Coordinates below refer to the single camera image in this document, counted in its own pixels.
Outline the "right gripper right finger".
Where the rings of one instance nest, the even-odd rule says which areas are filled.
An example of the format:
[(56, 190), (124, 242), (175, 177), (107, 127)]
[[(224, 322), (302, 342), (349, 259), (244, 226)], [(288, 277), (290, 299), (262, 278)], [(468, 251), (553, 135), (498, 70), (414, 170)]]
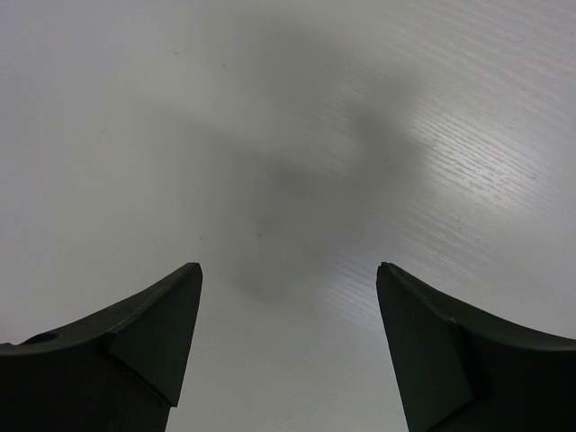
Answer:
[(410, 431), (573, 431), (575, 342), (383, 263), (378, 302)]

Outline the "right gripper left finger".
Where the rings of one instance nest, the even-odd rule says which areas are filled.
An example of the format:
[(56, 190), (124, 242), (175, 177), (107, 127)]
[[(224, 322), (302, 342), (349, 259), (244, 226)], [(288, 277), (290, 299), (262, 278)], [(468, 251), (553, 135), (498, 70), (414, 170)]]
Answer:
[(163, 431), (193, 342), (202, 268), (21, 344), (1, 345), (3, 431)]

